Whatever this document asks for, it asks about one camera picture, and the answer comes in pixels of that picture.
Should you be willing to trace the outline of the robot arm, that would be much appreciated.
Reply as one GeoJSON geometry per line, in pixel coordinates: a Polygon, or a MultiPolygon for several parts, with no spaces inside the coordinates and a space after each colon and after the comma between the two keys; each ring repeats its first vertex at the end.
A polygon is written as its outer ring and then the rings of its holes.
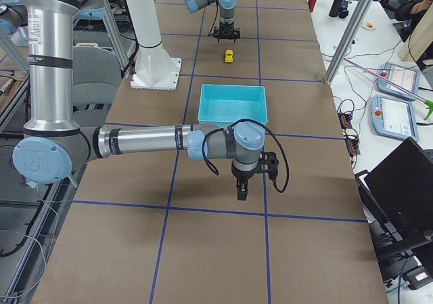
{"type": "Polygon", "coordinates": [[[218,41],[232,40],[236,42],[240,38],[240,29],[235,27],[237,0],[184,0],[184,2],[188,11],[192,14],[215,3],[219,9],[220,20],[219,26],[214,27],[210,35],[218,41]]]}
{"type": "Polygon", "coordinates": [[[194,160],[231,160],[237,197],[245,200],[248,180],[265,162],[264,129],[254,121],[109,129],[80,127],[72,117],[73,20],[102,17],[104,0],[20,0],[28,12],[31,117],[13,151],[18,172],[37,183],[68,177],[86,162],[111,155],[186,150],[194,160]]]}

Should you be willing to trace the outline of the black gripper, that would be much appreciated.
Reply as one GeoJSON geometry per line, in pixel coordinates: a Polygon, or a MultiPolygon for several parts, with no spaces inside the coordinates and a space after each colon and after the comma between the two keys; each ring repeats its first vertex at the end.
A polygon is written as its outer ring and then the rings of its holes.
{"type": "Polygon", "coordinates": [[[248,197],[248,180],[258,173],[258,169],[254,168],[249,171],[243,171],[235,165],[231,166],[231,172],[236,178],[237,199],[245,201],[248,197]]]}
{"type": "Polygon", "coordinates": [[[221,42],[221,39],[233,39],[233,42],[236,43],[240,39],[240,29],[234,28],[234,23],[224,24],[220,22],[219,27],[214,27],[213,37],[217,39],[218,43],[221,42]]]}

